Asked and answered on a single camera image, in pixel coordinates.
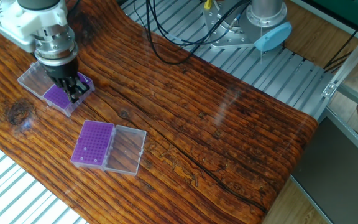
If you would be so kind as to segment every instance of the green panel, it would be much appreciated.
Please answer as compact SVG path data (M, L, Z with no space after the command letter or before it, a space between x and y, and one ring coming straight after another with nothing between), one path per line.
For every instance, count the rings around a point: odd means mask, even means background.
M358 26L358 0L314 0L314 2Z

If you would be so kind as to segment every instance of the blue cap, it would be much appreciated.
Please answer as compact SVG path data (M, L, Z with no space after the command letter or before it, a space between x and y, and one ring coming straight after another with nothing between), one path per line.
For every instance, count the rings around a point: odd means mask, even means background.
M255 41L254 45L262 52L272 50L287 39L291 31L292 26L290 22L283 23Z

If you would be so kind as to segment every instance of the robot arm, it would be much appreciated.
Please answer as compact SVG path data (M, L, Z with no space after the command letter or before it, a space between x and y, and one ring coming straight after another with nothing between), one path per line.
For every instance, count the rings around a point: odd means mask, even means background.
M17 0L0 13L1 34L34 53L52 81L74 103L89 86L79 79L78 46L64 0Z

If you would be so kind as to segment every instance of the plastic box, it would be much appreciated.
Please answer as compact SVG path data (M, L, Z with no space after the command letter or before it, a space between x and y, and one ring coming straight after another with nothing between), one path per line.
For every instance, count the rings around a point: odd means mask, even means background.
M77 167L136 175L145 138L143 130L85 121L71 162Z
M70 102L67 94L53 83L39 62L32 63L30 68L17 81L32 94L41 100L45 100L49 106L53 106L69 117L75 108L94 91L92 79L80 72L78 72L78 76L82 82L89 85L89 90L75 103Z

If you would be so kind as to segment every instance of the wooden table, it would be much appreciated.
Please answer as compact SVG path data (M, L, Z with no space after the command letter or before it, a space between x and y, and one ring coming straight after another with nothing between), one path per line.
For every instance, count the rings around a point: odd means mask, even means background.
M18 84L35 60L0 36L0 149L91 223L260 223L317 122L199 58L162 63L115 1L70 26L96 85L70 118ZM136 177L71 164L86 119L147 131Z

